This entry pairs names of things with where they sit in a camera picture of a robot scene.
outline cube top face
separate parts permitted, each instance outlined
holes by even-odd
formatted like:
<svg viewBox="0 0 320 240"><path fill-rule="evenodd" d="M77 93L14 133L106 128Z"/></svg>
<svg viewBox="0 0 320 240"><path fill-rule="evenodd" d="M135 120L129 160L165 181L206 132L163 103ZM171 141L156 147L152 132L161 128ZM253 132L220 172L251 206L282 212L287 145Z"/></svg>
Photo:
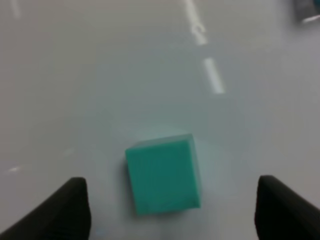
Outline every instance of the cube top face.
<svg viewBox="0 0 320 240"><path fill-rule="evenodd" d="M126 150L138 215L200 207L192 135L146 141Z"/></svg>

